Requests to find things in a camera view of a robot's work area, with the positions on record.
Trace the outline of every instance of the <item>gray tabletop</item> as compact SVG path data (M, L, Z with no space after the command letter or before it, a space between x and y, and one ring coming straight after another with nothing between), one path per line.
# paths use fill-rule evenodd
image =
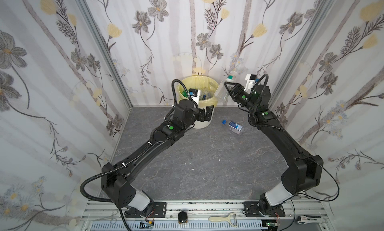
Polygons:
M129 156L148 140L170 108L133 108L112 163ZM229 131L228 123L244 126ZM247 123L238 108L216 108L210 125L192 129L149 163L132 186L154 200L259 199L287 169L273 143Z

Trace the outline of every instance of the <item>trash can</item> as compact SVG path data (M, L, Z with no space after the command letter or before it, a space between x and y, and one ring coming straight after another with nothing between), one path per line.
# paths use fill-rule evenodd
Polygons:
M217 99L214 97L214 93L215 93L216 89L218 88L218 83L215 80L213 80L212 78L207 77L207 76L196 75L196 76L187 77L187 78L183 79L182 82L184 83L187 90L189 90L190 88L200 89L200 90L205 88L205 89L208 89L209 93L212 93L211 98L208 98L206 100L199 100L199 108L204 108L206 111L207 106L213 105L214 107L216 107ZM179 94L179 99L188 99L185 96L183 96L183 94L182 94L183 91L184 91L184 88L179 84L177 87L177 93ZM196 128L196 129L205 128L210 123L211 123L211 121L209 121L209 122L196 121L194 128Z

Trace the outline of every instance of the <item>plastic bottle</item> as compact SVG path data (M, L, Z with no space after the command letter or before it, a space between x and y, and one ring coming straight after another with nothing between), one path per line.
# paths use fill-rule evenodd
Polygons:
M222 123L223 123L223 125L225 125L227 123L227 121L223 120ZM240 135L240 134L242 134L244 132L244 127L239 125L239 124L237 124L237 123L235 123L235 122L233 122L233 121L229 121L228 126L229 126L229 129L232 132L237 133L238 135Z
M214 93L214 97L216 97L220 102L225 102L228 98L228 91L224 86L224 82L231 82L233 83L237 77L237 72L231 71L228 75L228 77L221 81L220 85L218 85L218 88L216 89Z

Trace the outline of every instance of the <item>blue bottle label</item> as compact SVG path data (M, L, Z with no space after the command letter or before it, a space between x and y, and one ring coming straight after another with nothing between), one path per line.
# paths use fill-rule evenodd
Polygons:
M232 121L229 123L229 125L235 129L239 130L239 131L241 131L241 129L243 128L243 126L241 126L235 122L232 122Z

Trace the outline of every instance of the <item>black mounting plate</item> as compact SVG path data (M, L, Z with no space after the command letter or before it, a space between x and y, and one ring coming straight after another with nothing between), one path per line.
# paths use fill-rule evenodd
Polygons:
M150 214L149 218L165 218L167 212L167 203L166 202L154 202L153 204L154 210L153 214ZM125 218L142 218L140 215L136 213L135 208L128 208L124 212Z
M244 204L244 214L247 216L247 218L253 218L253 217L265 217L260 214L259 208L257 206L259 202L243 202ZM276 206L275 209L273 209L273 214L269 217L276 217L275 212L279 215L279 217L285 217L284 209L282 210L283 205Z

